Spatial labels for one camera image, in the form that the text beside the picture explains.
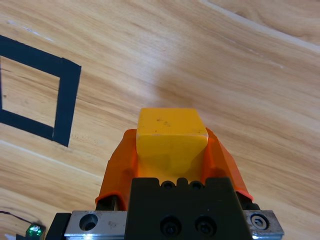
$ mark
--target metal plate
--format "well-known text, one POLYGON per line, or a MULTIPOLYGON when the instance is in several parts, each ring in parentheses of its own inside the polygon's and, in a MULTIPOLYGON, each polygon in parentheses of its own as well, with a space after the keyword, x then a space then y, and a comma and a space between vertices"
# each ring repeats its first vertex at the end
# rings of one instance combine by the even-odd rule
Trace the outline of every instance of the metal plate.
POLYGON ((281 240, 285 234, 276 215, 271 210, 245 210, 243 211, 246 222, 248 223, 250 232, 253 239, 265 239, 265 240, 281 240), (261 222, 259 225, 253 222, 259 216, 266 220, 266 228, 264 229, 265 223, 261 222))
POLYGON ((123 240, 126 220, 126 211, 73 211, 64 236, 67 240, 123 240))

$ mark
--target yellow block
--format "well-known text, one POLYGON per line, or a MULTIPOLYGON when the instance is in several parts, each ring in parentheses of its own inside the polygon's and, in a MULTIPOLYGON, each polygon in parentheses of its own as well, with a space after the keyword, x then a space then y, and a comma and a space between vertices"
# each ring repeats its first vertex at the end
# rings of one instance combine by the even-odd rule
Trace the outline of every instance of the yellow block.
POLYGON ((143 108, 136 132, 140 177, 200 180, 208 133, 192 108, 143 108))

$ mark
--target black tape square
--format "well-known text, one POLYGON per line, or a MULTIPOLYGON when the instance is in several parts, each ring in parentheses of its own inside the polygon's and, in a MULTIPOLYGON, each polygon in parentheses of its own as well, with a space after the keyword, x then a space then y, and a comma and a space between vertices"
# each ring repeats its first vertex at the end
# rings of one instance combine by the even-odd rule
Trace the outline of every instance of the black tape square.
POLYGON ((0 72, 0 123, 69 145, 81 66, 45 51, 0 35, 0 56, 60 78, 54 127, 2 108, 0 72))

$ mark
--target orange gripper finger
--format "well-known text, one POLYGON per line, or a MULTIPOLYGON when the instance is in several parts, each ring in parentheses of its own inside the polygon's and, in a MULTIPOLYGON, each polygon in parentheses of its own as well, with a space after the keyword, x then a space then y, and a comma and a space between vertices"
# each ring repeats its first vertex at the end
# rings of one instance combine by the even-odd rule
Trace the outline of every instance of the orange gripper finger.
POLYGON ((253 201, 254 198, 249 194, 234 158, 214 133, 208 128, 206 130, 208 144, 204 151, 201 182, 204 183, 207 178, 229 177, 235 191, 253 201))
POLYGON ((119 199, 118 209, 128 210, 131 182, 138 177, 136 134, 136 129, 127 130, 113 152, 105 170, 99 196, 95 199, 96 204, 99 200, 114 195, 119 199))

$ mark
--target wooden floor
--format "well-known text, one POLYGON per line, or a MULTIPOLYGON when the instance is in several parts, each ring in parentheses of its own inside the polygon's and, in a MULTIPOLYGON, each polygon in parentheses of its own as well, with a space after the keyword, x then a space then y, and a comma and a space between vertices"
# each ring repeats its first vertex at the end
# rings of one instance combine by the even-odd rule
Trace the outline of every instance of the wooden floor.
MULTIPOLYGON (((320 239, 320 2, 0 2, 0 34, 82 66, 69 147, 0 123, 1 210, 92 210, 143 107, 192 107, 286 240, 320 239)), ((53 126, 59 79, 1 58, 3 108, 53 126)), ((0 215, 1 233, 27 223, 0 215)))

